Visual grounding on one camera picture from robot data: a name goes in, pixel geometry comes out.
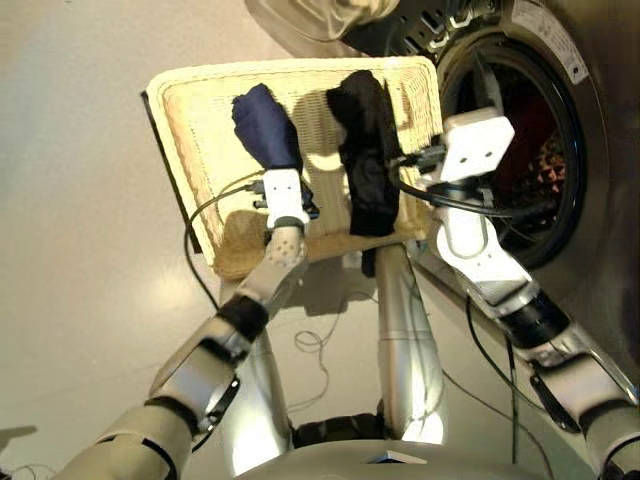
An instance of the wire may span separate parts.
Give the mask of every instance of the wire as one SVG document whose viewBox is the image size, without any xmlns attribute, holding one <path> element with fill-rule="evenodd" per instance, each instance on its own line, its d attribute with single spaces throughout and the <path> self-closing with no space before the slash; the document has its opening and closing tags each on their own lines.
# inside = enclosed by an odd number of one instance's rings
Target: wire
<svg viewBox="0 0 640 480">
<path fill-rule="evenodd" d="M 209 297 L 209 300 L 211 301 L 211 303 L 213 304 L 213 307 L 216 310 L 220 309 L 220 307 L 218 306 L 218 302 L 214 298 L 213 293 L 211 293 L 211 291 L 207 287 L 207 284 L 204 282 L 204 280 L 202 279 L 202 277 L 198 273 L 198 270 L 196 269 L 196 266 L 193 263 L 193 258 L 191 257 L 191 254 L 189 253 L 190 233 L 193 232 L 193 222 L 196 220 L 196 218 L 198 218 L 198 216 L 206 208 L 208 208 L 211 205 L 219 202 L 223 198 L 230 197 L 231 195 L 234 195 L 236 193 L 245 191 L 245 190 L 247 190 L 247 188 L 248 188 L 248 185 L 243 185 L 241 187 L 234 188 L 233 190 L 229 190 L 227 192 L 223 192 L 220 195 L 218 195 L 217 197 L 214 197 L 214 198 L 211 198 L 211 199 L 207 200 L 202 205 L 200 205 L 198 208 L 196 208 L 195 211 L 191 214 L 191 216 L 189 217 L 189 220 L 187 221 L 187 226 L 184 229 L 184 235 L 182 237 L 182 248 L 183 248 L 183 251 L 184 251 L 185 259 L 187 260 L 187 264 L 189 265 L 189 270 L 191 270 L 191 274 L 197 280 L 198 284 L 202 288 L 202 291 L 205 293 L 205 295 L 207 297 Z"/>
<path fill-rule="evenodd" d="M 53 468 L 51 468 L 49 465 L 45 465 L 44 463 L 29 463 L 27 465 L 22 465 L 10 471 L 8 478 L 13 480 L 15 478 L 16 473 L 27 471 L 31 474 L 31 478 L 33 480 L 37 480 L 38 475 L 36 474 L 36 470 L 35 470 L 36 468 L 42 468 L 43 470 L 46 470 L 47 473 L 51 475 L 58 474 L 58 472 L 56 472 Z"/>
<path fill-rule="evenodd" d="M 480 397 L 476 396 L 473 392 L 471 392 L 468 389 L 466 389 L 465 387 L 463 387 L 451 375 L 449 375 L 449 373 L 446 370 L 442 369 L 442 374 L 447 378 L 447 380 L 449 380 L 449 382 L 451 382 L 452 385 L 454 385 L 462 393 L 468 395 L 469 397 L 474 399 L 479 404 L 481 404 L 484 407 L 486 407 L 489 410 L 491 410 L 496 415 L 500 415 L 502 418 L 506 418 L 509 421 L 513 421 L 513 417 L 510 417 L 506 413 L 501 412 L 500 410 L 498 410 L 496 407 L 494 407 L 490 403 L 482 400 Z M 542 461 L 544 463 L 544 468 L 545 468 L 545 470 L 547 472 L 547 476 L 551 480 L 555 480 L 555 476 L 553 474 L 553 469 L 551 468 L 551 463 L 549 462 L 549 457 L 547 457 L 547 453 L 545 452 L 544 447 L 542 446 L 540 441 L 535 437 L 535 435 L 533 433 L 531 433 L 531 431 L 527 427 L 522 425 L 522 423 L 514 422 L 514 424 L 517 425 L 518 428 L 520 428 L 527 435 L 527 437 L 529 437 L 529 440 L 531 440 L 531 442 L 536 446 L 536 448 L 540 452 L 540 455 L 542 456 Z"/>
<path fill-rule="evenodd" d="M 338 313 L 336 314 L 333 320 L 333 324 L 331 325 L 331 328 L 329 328 L 329 331 L 324 337 L 321 337 L 320 335 L 318 335 L 318 333 L 312 330 L 300 330 L 294 335 L 293 344 L 296 347 L 296 349 L 298 349 L 298 351 L 302 353 L 308 353 L 308 354 L 312 354 L 312 353 L 318 354 L 318 368 L 323 373 L 325 381 L 319 393 L 313 395 L 312 397 L 307 398 L 306 400 L 301 400 L 299 402 L 295 402 L 290 405 L 287 405 L 287 412 L 296 413 L 311 407 L 314 403 L 316 403 L 318 400 L 323 398 L 326 395 L 327 391 L 329 390 L 329 385 L 331 383 L 331 375 L 326 365 L 324 364 L 325 348 L 327 347 L 327 344 L 329 343 L 331 336 L 333 335 L 333 333 L 335 332 L 338 326 L 338 321 L 342 316 L 342 310 L 346 308 L 347 302 L 354 295 L 362 295 L 363 297 L 368 298 L 369 300 L 372 300 L 375 303 L 378 303 L 378 301 L 374 297 L 372 297 L 366 292 L 362 292 L 359 290 L 348 292 L 340 300 Z"/>
<path fill-rule="evenodd" d="M 476 329 L 473 326 L 473 319 L 471 318 L 471 297 L 469 295 L 467 295 L 467 301 L 465 303 L 465 312 L 467 314 L 467 324 L 469 325 L 469 332 L 471 333 L 471 338 L 473 338 L 473 342 L 476 344 L 476 347 L 478 347 L 478 350 L 480 350 L 480 353 L 485 358 L 485 360 L 489 362 L 489 365 L 491 365 L 491 368 L 493 368 L 493 370 L 498 374 L 500 379 L 504 383 L 506 383 L 509 388 L 513 389 L 516 392 L 516 395 L 518 395 L 521 399 L 527 402 L 527 404 L 531 408 L 534 408 L 535 410 L 547 415 L 547 411 L 544 408 L 542 408 L 540 405 L 536 404 L 533 400 L 527 397 L 524 393 L 522 393 L 518 389 L 518 387 L 513 382 L 509 380 L 509 378 L 504 374 L 504 372 L 500 370 L 500 367 L 496 365 L 496 362 L 494 362 L 491 356 L 487 353 L 485 348 L 482 346 L 482 343 L 480 343 L 480 339 L 476 334 Z"/>
<path fill-rule="evenodd" d="M 513 345 L 511 340 L 505 336 L 507 342 L 507 357 L 509 358 L 509 378 L 511 380 L 511 463 L 518 463 L 518 423 L 520 413 L 518 412 L 518 392 L 515 386 L 518 384 L 516 376 L 516 362 L 513 357 Z"/>
<path fill-rule="evenodd" d="M 191 453 L 196 453 L 198 450 L 200 450 L 202 448 L 202 446 L 207 443 L 207 441 L 211 438 L 211 435 L 213 435 L 213 431 L 215 429 L 212 428 L 211 430 L 209 430 L 207 433 L 204 434 L 204 437 L 202 437 L 200 439 L 200 441 L 198 443 L 196 443 L 193 448 L 191 449 Z"/>
<path fill-rule="evenodd" d="M 467 212 L 486 215 L 487 217 L 517 218 L 535 215 L 548 209 L 551 206 L 552 201 L 549 200 L 522 208 L 490 208 L 476 205 L 474 203 L 464 202 L 462 200 L 456 200 L 446 195 L 429 192 L 428 190 L 420 190 L 409 185 L 408 183 L 403 182 L 400 179 L 400 167 L 407 165 L 407 161 L 405 160 L 395 162 L 389 166 L 389 180 L 391 181 L 391 184 L 409 195 L 418 197 L 421 200 L 425 200 L 426 202 L 431 203 L 435 207 L 457 208 L 459 210 L 465 210 Z"/>
</svg>

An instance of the dark blue cloth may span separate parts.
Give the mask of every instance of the dark blue cloth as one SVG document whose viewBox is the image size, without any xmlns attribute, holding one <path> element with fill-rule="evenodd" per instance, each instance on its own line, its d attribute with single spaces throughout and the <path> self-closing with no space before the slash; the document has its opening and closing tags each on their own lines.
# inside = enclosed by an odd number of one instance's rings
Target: dark blue cloth
<svg viewBox="0 0 640 480">
<path fill-rule="evenodd" d="M 263 168 L 302 171 L 296 127 L 266 85 L 260 83 L 234 98 L 231 116 L 236 136 Z"/>
</svg>

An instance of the label sticker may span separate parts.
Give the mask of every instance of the label sticker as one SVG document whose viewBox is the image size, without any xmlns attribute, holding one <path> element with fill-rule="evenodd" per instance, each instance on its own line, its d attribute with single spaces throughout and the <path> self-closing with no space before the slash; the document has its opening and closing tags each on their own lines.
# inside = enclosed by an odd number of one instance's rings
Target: label sticker
<svg viewBox="0 0 640 480">
<path fill-rule="evenodd" d="M 577 85 L 589 76 L 587 65 L 562 24 L 541 5 L 528 0 L 515 0 L 513 23 L 537 35 L 560 60 L 571 83 Z"/>
</svg>

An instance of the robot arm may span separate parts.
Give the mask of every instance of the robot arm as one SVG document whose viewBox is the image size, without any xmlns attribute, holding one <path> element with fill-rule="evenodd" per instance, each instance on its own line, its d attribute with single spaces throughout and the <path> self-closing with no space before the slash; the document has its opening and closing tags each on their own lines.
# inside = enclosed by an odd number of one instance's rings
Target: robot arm
<svg viewBox="0 0 640 480">
<path fill-rule="evenodd" d="M 512 137 L 508 120 L 493 108 L 448 119 L 446 158 L 430 180 L 463 186 L 466 177 L 495 169 Z M 432 250 L 532 367 L 531 384 L 551 418 L 584 434 L 596 472 L 611 463 L 623 474 L 638 470 L 640 414 L 631 382 L 501 248 L 488 219 L 454 208 L 438 208 L 437 215 Z"/>
<path fill-rule="evenodd" d="M 55 478 L 181 478 L 194 439 L 222 419 L 240 388 L 236 368 L 307 266 L 297 170 L 263 177 L 273 233 L 265 256 L 217 314 L 158 372 L 144 405 L 126 412 Z"/>
</svg>

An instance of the washing machine door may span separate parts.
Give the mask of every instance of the washing machine door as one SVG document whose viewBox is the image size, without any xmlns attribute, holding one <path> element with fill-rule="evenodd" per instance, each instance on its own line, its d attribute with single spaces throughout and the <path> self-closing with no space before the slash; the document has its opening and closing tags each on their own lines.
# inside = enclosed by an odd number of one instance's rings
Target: washing machine door
<svg viewBox="0 0 640 480">
<path fill-rule="evenodd" d="M 472 52 L 483 54 L 516 130 L 494 192 L 514 204 L 558 199 L 555 211 L 512 225 L 503 246 L 636 384 L 639 19 L 633 0 L 401 0 L 345 38 L 369 55 L 430 57 L 445 117 L 474 108 Z"/>
</svg>

